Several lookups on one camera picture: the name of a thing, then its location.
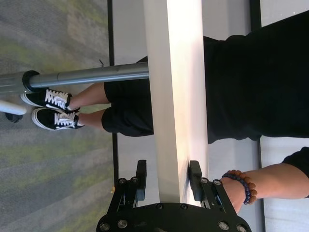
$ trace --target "white object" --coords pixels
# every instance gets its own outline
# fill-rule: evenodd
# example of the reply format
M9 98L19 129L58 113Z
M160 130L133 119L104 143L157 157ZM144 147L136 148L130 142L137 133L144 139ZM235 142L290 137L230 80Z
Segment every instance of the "white object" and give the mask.
M195 203L189 160L208 176L201 0L144 0L161 202Z
M0 100L0 112L13 115L24 115L27 112L27 109L24 106Z

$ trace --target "black shirt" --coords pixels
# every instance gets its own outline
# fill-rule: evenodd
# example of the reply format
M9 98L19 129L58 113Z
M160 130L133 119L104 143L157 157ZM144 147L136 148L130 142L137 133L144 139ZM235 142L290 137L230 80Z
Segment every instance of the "black shirt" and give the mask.
M225 41L204 37L209 143L309 138L309 11ZM309 177L309 148L287 157Z

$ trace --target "white shoe sole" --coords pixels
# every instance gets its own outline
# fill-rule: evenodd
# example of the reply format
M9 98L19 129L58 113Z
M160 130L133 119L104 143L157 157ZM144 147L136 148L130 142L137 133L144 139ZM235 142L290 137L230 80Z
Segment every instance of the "white shoe sole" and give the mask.
M48 128L46 126L44 126L41 122L39 122L38 120L38 117L37 117L37 114L40 110L44 110L44 108L39 108L39 109L35 109L33 112L32 112L32 115L31 115L31 118L32 118L32 121L35 125L37 125L38 127L41 127L43 129L46 129L46 130L49 130L49 131L55 131L51 128Z
M42 107L41 105L37 105L34 104L32 101L29 100L29 98L27 98L27 95L25 93L20 95L21 100L23 100L23 102L29 104L29 105L33 105L33 106L37 106L37 107Z

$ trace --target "leg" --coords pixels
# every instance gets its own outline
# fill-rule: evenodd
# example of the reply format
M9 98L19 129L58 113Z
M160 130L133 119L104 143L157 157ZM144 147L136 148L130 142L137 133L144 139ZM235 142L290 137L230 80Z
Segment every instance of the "leg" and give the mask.
M82 106L107 103L110 102L105 94L105 83L96 83L72 97L69 108L73 110Z
M147 62L147 57L139 60ZM149 80L116 81L93 84L70 100L70 109L111 103L118 98L149 97Z
M150 98L121 99L105 110L101 119L107 132L139 137L154 133Z
M104 112L105 110L100 110L91 114L79 114L78 122L82 125L91 126L103 130L102 117Z

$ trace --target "white wall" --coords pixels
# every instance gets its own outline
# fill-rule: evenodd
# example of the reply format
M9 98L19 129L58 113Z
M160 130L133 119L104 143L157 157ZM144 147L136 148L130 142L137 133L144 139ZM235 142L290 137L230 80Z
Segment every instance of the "white wall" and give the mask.
M308 0L261 0L262 25L309 10ZM261 140L262 165L280 163L286 156L309 146L309 139L266 138ZM267 232L309 231L308 199L265 199Z
M226 39L250 31L247 0L203 0L204 35ZM113 0L115 64L133 63L147 54L142 0ZM118 135L120 176L135 174L137 160L147 159L146 200L139 205L159 202L153 136L129 138ZM258 168L256 142L222 140L209 147L210 179L220 179L230 169ZM259 204L245 206L240 212L253 232L262 231Z

